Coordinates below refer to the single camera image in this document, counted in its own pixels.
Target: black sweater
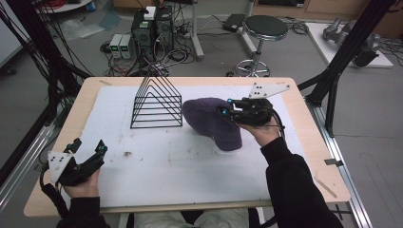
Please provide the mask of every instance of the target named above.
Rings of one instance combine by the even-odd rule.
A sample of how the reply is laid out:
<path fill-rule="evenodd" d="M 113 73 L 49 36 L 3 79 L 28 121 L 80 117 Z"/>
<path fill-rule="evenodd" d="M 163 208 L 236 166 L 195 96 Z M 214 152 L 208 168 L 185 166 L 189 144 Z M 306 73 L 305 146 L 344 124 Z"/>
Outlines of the black sweater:
<path fill-rule="evenodd" d="M 260 150 L 269 163 L 266 169 L 267 186 L 279 228 L 343 227 L 315 186 L 305 160 L 293 155 L 282 138 Z M 72 199 L 68 217 L 61 220 L 57 227 L 109 227 L 99 211 L 100 198 Z"/>

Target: round black stool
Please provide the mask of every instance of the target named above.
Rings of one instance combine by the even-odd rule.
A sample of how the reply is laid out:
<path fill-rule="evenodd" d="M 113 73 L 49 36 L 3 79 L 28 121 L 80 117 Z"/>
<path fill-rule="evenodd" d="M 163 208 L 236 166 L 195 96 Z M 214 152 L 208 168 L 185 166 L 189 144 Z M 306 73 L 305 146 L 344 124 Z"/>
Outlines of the round black stool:
<path fill-rule="evenodd" d="M 250 36 L 259 39 L 259 46 L 252 60 L 243 60 L 235 66 L 236 74 L 240 77 L 259 77 L 259 73 L 270 75 L 269 67 L 259 61 L 263 41 L 279 41 L 284 39 L 288 31 L 287 26 L 276 17 L 256 15 L 246 18 L 243 30 Z"/>

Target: triangular metal rack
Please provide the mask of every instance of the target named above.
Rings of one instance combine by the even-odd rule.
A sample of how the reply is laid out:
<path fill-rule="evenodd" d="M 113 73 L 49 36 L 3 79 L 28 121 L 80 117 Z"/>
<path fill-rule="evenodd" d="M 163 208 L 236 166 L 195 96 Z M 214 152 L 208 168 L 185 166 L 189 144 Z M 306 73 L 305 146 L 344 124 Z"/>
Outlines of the triangular metal rack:
<path fill-rule="evenodd" d="M 144 77 L 130 128 L 182 126 L 182 95 L 166 77 Z"/>

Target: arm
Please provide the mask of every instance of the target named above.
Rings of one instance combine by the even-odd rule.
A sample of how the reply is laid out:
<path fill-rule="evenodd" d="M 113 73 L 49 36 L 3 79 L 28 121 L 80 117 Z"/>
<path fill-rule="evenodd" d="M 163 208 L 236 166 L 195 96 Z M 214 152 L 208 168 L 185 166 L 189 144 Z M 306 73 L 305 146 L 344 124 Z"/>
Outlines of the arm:
<path fill-rule="evenodd" d="M 97 170 L 87 182 L 70 187 L 64 186 L 71 197 L 71 205 L 67 218 L 57 224 L 57 228 L 109 227 L 103 216 L 100 216 L 100 198 L 98 193 Z"/>
<path fill-rule="evenodd" d="M 305 160 L 288 150 L 273 119 L 266 126 L 239 126 L 255 136 L 269 163 L 266 180 L 278 227 L 342 227 L 315 186 Z"/>

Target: purple cloth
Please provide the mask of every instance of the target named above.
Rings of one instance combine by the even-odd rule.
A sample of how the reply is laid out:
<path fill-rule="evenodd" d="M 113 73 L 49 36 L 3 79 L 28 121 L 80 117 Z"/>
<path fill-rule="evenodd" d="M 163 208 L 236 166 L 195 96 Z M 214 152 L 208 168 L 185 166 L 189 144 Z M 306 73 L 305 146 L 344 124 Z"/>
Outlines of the purple cloth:
<path fill-rule="evenodd" d="M 233 109 L 229 103 L 219 98 L 199 98 L 184 102 L 182 113 L 193 129 L 203 136 L 211 137 L 220 150 L 239 149 L 242 147 L 240 128 L 222 117 L 218 111 L 219 106 Z"/>

